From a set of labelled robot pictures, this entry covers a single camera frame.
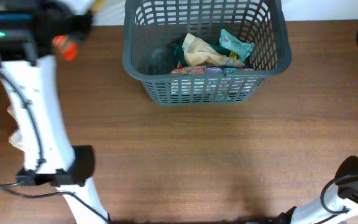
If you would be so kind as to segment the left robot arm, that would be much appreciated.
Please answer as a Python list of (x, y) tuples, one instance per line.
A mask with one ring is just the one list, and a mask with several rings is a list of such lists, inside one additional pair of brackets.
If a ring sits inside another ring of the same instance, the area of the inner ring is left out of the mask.
[(63, 123), (55, 53), (71, 60), (84, 41), (101, 1), (0, 1), (0, 81), (18, 130), (10, 143), (24, 153), (13, 184), (0, 189), (50, 184), (77, 223), (109, 223), (93, 173), (89, 145), (73, 146)]

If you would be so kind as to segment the teal wet wipes pack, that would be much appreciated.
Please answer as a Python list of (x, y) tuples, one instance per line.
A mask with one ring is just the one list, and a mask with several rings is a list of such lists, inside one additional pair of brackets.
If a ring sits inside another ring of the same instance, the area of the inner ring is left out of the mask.
[(237, 54), (238, 60), (242, 62), (246, 61), (254, 48), (253, 43), (248, 44), (246, 42), (242, 42), (225, 29), (221, 30), (219, 45)]

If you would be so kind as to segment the white tissue multipack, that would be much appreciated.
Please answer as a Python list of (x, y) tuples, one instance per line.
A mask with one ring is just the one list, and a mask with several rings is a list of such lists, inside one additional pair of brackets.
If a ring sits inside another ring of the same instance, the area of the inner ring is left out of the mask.
[(237, 72), (251, 72), (254, 69), (250, 65), (245, 67), (227, 66), (197, 66), (176, 68), (172, 75), (184, 75), (185, 79), (172, 80), (169, 82), (169, 94), (174, 103), (212, 103), (233, 102), (239, 97), (242, 100), (249, 92), (254, 79), (235, 77), (230, 78)]

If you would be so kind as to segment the green Nescafe coffee bag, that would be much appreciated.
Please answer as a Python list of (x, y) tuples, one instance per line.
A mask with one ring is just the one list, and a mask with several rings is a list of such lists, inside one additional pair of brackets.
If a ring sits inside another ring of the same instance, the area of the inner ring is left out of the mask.
[[(230, 50), (220, 47), (218, 45), (210, 45), (210, 46), (212, 46), (212, 48), (218, 53), (230, 57), (229, 56), (229, 54), (231, 53)], [(178, 65), (181, 64), (183, 67), (190, 67), (185, 61), (184, 52), (181, 44), (172, 45), (171, 50), (176, 64)]]

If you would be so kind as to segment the red spaghetti pasta pack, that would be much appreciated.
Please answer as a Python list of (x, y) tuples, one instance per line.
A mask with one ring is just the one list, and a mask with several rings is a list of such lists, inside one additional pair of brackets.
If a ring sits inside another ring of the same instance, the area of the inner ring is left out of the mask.
[(89, 36), (93, 16), (103, 8), (106, 0), (62, 2), (69, 7), (71, 13), (66, 20), (71, 30), (56, 35), (52, 39), (52, 44), (65, 60), (74, 60), (78, 54), (78, 45)]

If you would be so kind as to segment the beige snack bag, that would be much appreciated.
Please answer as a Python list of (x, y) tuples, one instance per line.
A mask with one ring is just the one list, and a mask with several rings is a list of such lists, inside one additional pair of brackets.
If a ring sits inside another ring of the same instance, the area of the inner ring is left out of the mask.
[(218, 53), (203, 39), (191, 33), (185, 36), (182, 49), (185, 61), (191, 67), (201, 65), (243, 67), (245, 65), (238, 59)]

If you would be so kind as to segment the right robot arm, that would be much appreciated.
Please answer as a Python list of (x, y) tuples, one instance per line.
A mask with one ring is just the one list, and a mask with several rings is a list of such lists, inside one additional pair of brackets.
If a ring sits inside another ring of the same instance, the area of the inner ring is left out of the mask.
[(358, 216), (358, 157), (350, 156), (314, 201), (281, 213), (278, 224), (337, 224)]

